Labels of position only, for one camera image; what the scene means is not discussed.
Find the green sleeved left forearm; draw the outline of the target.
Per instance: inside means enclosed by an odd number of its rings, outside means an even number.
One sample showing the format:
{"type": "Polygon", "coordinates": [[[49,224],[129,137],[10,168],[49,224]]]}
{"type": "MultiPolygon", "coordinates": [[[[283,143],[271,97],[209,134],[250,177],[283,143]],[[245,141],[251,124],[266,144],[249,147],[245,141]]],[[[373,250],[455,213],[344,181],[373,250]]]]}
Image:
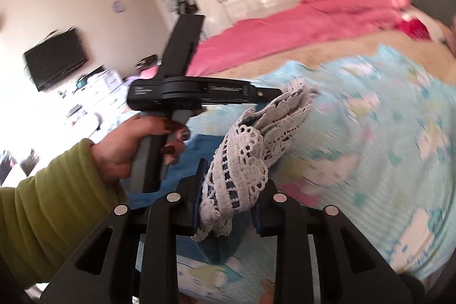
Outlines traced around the green sleeved left forearm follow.
{"type": "Polygon", "coordinates": [[[23,289],[48,282],[92,230],[125,202],[107,186],[84,139],[46,168],[1,189],[1,257],[23,289]]]}

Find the left hand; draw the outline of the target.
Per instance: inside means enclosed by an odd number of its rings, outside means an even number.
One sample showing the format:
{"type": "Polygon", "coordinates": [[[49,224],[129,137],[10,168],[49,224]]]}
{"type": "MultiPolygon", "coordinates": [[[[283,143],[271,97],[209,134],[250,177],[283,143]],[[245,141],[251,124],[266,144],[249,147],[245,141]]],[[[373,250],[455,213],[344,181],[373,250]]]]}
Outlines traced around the left hand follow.
{"type": "Polygon", "coordinates": [[[190,137],[187,126],[163,117],[143,117],[136,114],[126,120],[103,140],[91,146],[93,162],[103,183],[114,186],[131,175],[132,161],[141,140],[147,136],[171,135],[162,148],[167,165],[174,165],[184,151],[184,142],[190,137]]]}

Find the right hand thumb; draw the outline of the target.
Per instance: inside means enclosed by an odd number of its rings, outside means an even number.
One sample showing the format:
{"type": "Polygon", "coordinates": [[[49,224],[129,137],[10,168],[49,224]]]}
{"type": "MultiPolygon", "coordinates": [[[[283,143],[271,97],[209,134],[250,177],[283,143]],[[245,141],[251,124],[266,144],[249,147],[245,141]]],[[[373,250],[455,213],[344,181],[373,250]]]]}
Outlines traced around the right hand thumb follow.
{"type": "Polygon", "coordinates": [[[264,294],[260,298],[260,304],[273,304],[274,303],[274,283],[269,279],[261,281],[264,288],[264,294]]]}

